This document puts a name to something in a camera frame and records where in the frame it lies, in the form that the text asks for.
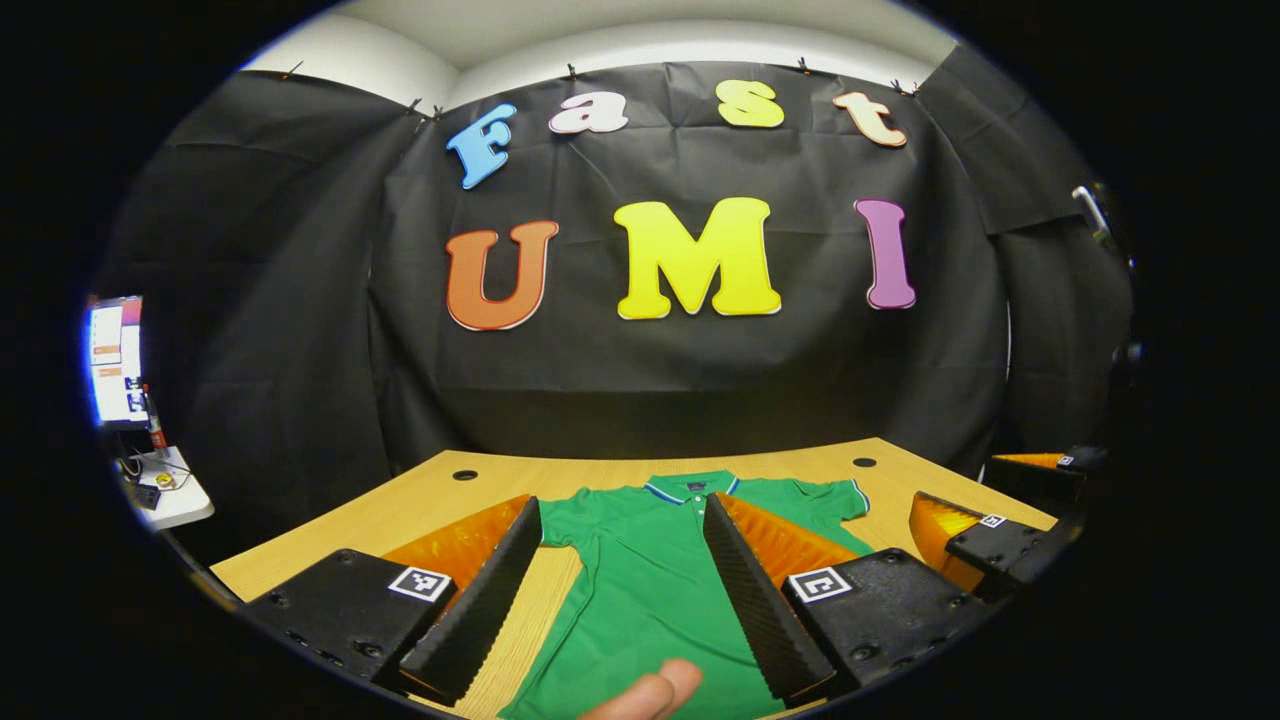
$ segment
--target white table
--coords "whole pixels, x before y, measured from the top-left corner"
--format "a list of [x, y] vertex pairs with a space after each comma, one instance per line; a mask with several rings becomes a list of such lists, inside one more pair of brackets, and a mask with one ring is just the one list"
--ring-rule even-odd
[[173, 475], [173, 487], [177, 489], [161, 488], [155, 510], [134, 506], [152, 529], [164, 530], [204, 520], [214, 514], [212, 501], [209, 500], [205, 488], [200, 487], [195, 473], [177, 447], [169, 447], [168, 457], [157, 457], [152, 451], [134, 455], [129, 460], [142, 461], [142, 477], [138, 478], [138, 484], [159, 487], [156, 478], [161, 473]]

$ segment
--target striped collar trim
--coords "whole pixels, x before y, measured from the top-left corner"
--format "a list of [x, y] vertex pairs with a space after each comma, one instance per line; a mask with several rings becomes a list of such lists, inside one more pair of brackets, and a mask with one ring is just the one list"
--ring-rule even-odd
[[[737, 486], [740, 482], [741, 480], [739, 479], [739, 477], [733, 475], [733, 480], [728, 484], [728, 488], [724, 491], [724, 495], [733, 495], [733, 492], [737, 491]], [[644, 487], [646, 491], [654, 493], [655, 496], [658, 496], [659, 500], [664, 502], [669, 502], [672, 505], [684, 505], [685, 502], [689, 502], [687, 500], [680, 500], [678, 497], [668, 492], [664, 492], [662, 488], [654, 486], [653, 483], [645, 483]]]

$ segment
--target screw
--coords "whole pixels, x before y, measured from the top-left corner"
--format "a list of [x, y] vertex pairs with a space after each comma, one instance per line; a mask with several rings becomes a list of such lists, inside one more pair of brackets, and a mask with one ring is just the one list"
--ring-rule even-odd
[[365, 655], [367, 657], [381, 657], [381, 655], [383, 655], [381, 646], [378, 646], [378, 644], [374, 644], [374, 643], [358, 642], [358, 641], [355, 642], [355, 643], [352, 643], [352, 644], [355, 646], [356, 652], [358, 652], [361, 655]]

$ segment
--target computer monitor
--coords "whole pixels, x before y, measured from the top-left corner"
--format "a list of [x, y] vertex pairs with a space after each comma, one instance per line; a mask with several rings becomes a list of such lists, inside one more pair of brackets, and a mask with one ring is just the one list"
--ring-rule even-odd
[[88, 307], [86, 337], [99, 428], [111, 432], [145, 429], [142, 297], [93, 300]]

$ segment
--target white wall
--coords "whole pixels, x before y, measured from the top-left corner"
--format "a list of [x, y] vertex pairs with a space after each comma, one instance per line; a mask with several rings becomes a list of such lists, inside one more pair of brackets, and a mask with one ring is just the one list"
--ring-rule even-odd
[[639, 23], [572, 35], [517, 50], [463, 72], [445, 109], [580, 72], [641, 63], [737, 60], [796, 65], [910, 88], [936, 67], [877, 45], [788, 26], [735, 20]]
[[[946, 44], [950, 40], [943, 38]], [[934, 55], [943, 56], [945, 47]], [[294, 70], [381, 95], [419, 110], [445, 109], [568, 74], [663, 61], [736, 60], [795, 65], [905, 87], [923, 82], [936, 63], [869, 42], [814, 29], [737, 20], [637, 23], [571, 35], [494, 58], [466, 72], [430, 49], [374, 23], [329, 13], [282, 37], [244, 65], [247, 70]]]
[[282, 37], [242, 69], [332, 79], [431, 114], [443, 105], [458, 70], [417, 42], [372, 23], [325, 14]]

